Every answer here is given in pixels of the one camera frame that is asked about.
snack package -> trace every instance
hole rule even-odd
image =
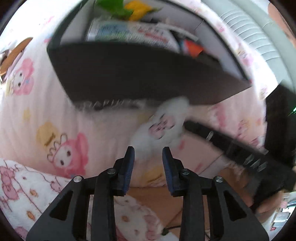
[[[201,45],[187,39],[182,40],[181,48],[184,54],[193,58],[196,58],[204,50]]]
[[[169,30],[154,24],[94,19],[86,37],[87,41],[118,41],[147,44],[179,53],[180,47]]]

